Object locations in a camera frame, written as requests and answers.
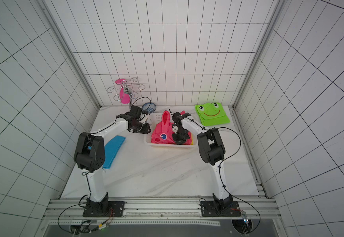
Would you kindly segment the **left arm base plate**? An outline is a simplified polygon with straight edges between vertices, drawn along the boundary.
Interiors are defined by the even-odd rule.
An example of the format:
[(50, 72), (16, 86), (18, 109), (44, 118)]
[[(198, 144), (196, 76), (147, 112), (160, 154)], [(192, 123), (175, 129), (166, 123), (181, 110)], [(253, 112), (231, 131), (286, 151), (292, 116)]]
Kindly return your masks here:
[(105, 201), (104, 202), (93, 202), (88, 200), (85, 207), (84, 212), (82, 214), (83, 217), (97, 217), (97, 218), (104, 218), (107, 217), (122, 217), (124, 211), (125, 202), (124, 201)]

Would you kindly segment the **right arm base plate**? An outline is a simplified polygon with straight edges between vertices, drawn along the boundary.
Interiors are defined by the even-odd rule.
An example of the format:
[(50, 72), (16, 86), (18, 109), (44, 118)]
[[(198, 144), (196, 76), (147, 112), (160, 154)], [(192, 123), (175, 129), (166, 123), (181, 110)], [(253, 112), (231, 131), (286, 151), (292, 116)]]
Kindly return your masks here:
[(233, 201), (225, 207), (216, 206), (214, 201), (200, 200), (199, 206), (203, 217), (241, 217), (242, 211), (237, 201)]

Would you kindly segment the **white plastic basket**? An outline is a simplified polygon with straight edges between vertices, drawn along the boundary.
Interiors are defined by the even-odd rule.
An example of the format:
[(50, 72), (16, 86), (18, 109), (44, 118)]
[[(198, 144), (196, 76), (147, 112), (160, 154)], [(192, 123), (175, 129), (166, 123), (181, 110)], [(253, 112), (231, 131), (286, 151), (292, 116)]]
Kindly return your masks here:
[(155, 144), (151, 142), (152, 139), (152, 132), (154, 131), (156, 125), (161, 122), (162, 120), (162, 114), (163, 113), (152, 113), (149, 115), (148, 118), (148, 123), (150, 125), (151, 128), (151, 132), (147, 135), (144, 136), (144, 143), (145, 145), (148, 146), (155, 146), (155, 147), (167, 147), (167, 148), (187, 148), (187, 149), (191, 149), (191, 148), (196, 148), (198, 147), (198, 141), (197, 141), (197, 137), (193, 136), (193, 141), (194, 141), (194, 145), (177, 145), (177, 144)]

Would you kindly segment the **pink rabbit raincoat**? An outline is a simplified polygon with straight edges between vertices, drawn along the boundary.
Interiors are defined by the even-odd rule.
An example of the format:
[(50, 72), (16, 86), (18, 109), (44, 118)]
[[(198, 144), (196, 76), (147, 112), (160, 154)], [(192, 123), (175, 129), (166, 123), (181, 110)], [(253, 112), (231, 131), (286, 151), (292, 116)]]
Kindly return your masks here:
[(151, 134), (151, 143), (159, 145), (178, 145), (173, 139), (174, 123), (171, 121), (171, 113), (164, 111), (160, 115), (160, 121), (155, 125)]

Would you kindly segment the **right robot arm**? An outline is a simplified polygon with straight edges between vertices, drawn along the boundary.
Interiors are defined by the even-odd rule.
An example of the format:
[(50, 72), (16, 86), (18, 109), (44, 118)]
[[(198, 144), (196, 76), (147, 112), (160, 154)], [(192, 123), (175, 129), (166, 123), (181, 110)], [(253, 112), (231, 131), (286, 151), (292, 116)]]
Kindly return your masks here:
[(184, 144), (189, 138), (197, 138), (200, 157), (210, 166), (214, 182), (213, 205), (217, 211), (224, 211), (229, 209), (234, 202), (232, 195), (226, 190), (226, 179), (223, 174), (225, 146), (217, 128), (204, 128), (190, 116), (189, 113), (172, 114), (174, 121), (172, 138), (178, 145)]

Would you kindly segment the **blue raincoat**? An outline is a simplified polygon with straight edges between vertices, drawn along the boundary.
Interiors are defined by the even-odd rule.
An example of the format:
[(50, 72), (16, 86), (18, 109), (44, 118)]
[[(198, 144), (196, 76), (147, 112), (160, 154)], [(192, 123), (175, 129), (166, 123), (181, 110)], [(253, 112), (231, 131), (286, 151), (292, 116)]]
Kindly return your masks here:
[(126, 140), (123, 136), (115, 136), (105, 145), (105, 162), (104, 169), (110, 169), (117, 153), (119, 152), (122, 144)]

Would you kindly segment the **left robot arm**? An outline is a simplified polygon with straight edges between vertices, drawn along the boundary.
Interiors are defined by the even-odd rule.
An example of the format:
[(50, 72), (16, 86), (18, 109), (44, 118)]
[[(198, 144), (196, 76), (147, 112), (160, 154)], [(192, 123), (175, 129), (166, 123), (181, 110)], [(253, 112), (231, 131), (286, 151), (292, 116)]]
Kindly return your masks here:
[(124, 131), (149, 134), (150, 125), (147, 123), (149, 113), (138, 106), (132, 106), (124, 114), (119, 114), (108, 125), (93, 131), (83, 132), (78, 137), (74, 162), (86, 177), (89, 195), (89, 205), (107, 204), (108, 193), (104, 188), (103, 165), (106, 161), (105, 145)]

